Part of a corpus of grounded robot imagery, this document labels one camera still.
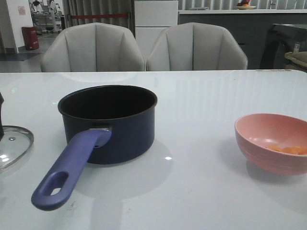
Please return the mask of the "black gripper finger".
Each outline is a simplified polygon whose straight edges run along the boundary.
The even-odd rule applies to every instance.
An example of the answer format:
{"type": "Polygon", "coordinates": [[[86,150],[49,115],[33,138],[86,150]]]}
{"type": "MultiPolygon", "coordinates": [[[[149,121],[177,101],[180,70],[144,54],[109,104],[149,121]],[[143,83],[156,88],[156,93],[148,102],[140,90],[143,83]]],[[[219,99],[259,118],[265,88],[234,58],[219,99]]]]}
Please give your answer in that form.
{"type": "Polygon", "coordinates": [[[2,104],[4,102],[4,99],[2,97],[2,94],[0,93],[0,139],[4,136],[4,130],[3,130],[3,124],[2,124],[2,104]]]}

